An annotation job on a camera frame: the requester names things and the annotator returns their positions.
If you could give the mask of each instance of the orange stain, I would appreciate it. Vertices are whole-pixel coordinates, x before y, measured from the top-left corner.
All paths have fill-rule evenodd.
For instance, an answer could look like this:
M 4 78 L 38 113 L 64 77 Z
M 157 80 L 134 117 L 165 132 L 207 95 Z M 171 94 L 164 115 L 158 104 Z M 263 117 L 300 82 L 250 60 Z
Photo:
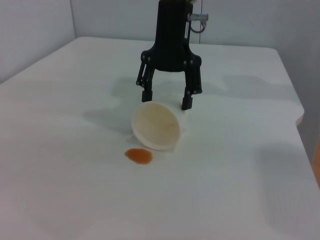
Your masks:
M 136 164 L 147 165 L 152 160 L 152 153 L 142 148 L 132 148 L 125 152 L 125 155 Z

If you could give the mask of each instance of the white table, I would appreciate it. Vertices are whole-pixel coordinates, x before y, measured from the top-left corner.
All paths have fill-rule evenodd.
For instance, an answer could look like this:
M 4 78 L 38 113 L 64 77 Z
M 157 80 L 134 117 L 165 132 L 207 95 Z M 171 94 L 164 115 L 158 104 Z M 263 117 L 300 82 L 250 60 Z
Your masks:
M 125 157 L 152 45 L 78 38 L 0 85 L 0 239 L 319 239 L 303 108 L 275 50 L 191 45 L 203 94 L 187 133 L 149 165 Z M 154 74 L 154 99 L 181 104 L 184 87 Z

